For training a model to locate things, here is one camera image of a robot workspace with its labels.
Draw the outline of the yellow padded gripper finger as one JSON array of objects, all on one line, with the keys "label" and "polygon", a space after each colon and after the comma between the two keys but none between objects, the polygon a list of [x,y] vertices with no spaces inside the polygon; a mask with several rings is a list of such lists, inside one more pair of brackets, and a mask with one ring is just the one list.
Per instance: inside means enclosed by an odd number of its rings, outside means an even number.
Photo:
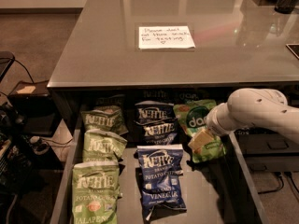
[{"label": "yellow padded gripper finger", "polygon": [[209,129],[204,128],[203,130],[197,132],[189,142],[188,146],[192,149],[193,153],[200,153],[202,147],[206,144],[211,143],[214,140],[213,134]]}]

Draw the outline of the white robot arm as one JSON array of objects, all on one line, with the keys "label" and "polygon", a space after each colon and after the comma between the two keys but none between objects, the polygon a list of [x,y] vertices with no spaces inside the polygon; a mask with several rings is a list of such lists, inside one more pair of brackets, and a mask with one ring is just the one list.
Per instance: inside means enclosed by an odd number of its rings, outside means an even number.
[{"label": "white robot arm", "polygon": [[226,103],[213,107],[206,116],[206,127],[189,142],[192,151],[200,151],[217,136],[258,127],[279,133],[299,143],[299,109],[288,105],[285,95],[274,89],[243,88],[233,91]]}]

